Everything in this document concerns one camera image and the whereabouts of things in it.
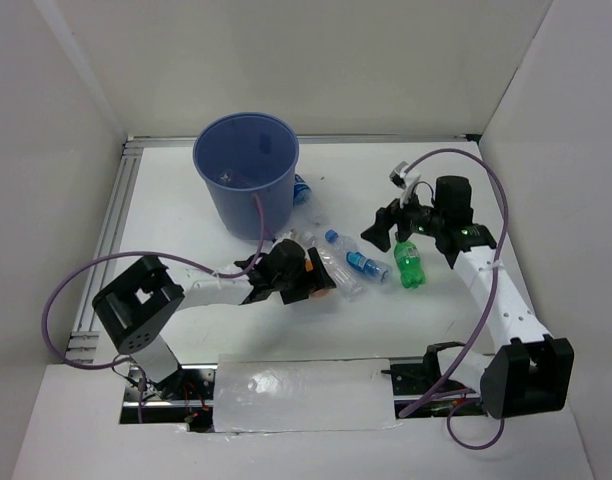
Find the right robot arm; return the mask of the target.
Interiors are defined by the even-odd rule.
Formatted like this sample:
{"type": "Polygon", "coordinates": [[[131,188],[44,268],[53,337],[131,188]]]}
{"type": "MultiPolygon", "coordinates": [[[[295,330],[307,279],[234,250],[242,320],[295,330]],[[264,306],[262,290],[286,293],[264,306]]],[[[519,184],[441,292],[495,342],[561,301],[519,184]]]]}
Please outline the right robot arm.
{"type": "Polygon", "coordinates": [[[485,412],[495,419],[561,410],[572,373],[572,345],[551,335],[496,259],[497,242],[486,226],[473,221],[469,181],[439,177],[435,197],[425,206],[415,192],[419,173],[392,173],[390,179],[403,192],[377,211],[362,239],[386,252],[392,238],[433,238],[486,314],[495,350],[489,357],[465,352],[460,342],[429,346],[422,369],[426,387],[443,392],[458,382],[478,393],[485,412]]]}

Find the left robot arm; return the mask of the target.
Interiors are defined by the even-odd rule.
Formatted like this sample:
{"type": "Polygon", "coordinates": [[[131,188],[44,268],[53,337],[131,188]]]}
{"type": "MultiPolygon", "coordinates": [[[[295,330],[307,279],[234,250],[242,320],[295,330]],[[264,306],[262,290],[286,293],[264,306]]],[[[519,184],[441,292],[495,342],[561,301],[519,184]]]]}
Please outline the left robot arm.
{"type": "Polygon", "coordinates": [[[274,293],[289,305],[335,287],[314,247],[284,239],[215,274],[196,268],[171,273],[159,256],[145,255],[105,286],[92,306],[117,352],[142,369],[152,392],[170,399],[181,394],[185,374],[161,331],[177,311],[249,305],[274,293]]]}

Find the clear crushed bottle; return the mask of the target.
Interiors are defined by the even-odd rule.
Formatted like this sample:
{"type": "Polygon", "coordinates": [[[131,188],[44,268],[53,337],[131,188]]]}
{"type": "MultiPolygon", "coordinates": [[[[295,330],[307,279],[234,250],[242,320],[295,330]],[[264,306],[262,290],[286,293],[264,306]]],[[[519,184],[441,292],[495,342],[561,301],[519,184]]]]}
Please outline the clear crushed bottle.
{"type": "Polygon", "coordinates": [[[219,175],[218,180],[223,185],[232,185],[237,180],[237,175],[231,169],[227,169],[219,175]]]}

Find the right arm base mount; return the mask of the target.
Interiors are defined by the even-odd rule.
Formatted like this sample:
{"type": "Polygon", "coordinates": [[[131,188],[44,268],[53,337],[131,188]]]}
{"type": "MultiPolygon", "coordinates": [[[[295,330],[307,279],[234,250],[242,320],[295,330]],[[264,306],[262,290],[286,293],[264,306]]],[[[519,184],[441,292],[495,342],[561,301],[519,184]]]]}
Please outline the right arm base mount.
{"type": "MultiPolygon", "coordinates": [[[[401,411],[419,400],[433,385],[429,380],[420,358],[391,360],[381,370],[381,374],[391,382],[395,417],[400,419],[401,411]]],[[[457,416],[483,416],[479,397],[464,393],[465,387],[455,381],[447,381],[434,394],[432,400],[407,416],[407,419],[446,418],[455,408],[457,416]]]]}

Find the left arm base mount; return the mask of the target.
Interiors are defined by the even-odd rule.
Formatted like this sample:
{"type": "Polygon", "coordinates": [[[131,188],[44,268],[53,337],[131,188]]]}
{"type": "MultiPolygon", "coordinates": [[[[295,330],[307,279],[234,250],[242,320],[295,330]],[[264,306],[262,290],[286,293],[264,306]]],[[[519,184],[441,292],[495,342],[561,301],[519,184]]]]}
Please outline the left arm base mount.
{"type": "Polygon", "coordinates": [[[181,424],[190,432],[213,433],[217,364],[187,364],[166,385],[142,381],[137,366],[118,373],[124,380],[119,423],[181,424]]]}

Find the clear bottle black cap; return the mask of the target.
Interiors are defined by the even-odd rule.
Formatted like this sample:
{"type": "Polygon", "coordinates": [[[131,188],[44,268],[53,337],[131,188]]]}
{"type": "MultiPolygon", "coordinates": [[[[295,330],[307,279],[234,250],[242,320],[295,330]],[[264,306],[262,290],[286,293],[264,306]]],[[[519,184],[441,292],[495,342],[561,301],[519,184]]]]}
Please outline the clear bottle black cap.
{"type": "Polygon", "coordinates": [[[250,176],[244,175],[240,172],[234,172],[237,175],[237,180],[231,185],[233,188],[244,190],[244,189],[256,189],[259,187],[257,180],[250,176]]]}

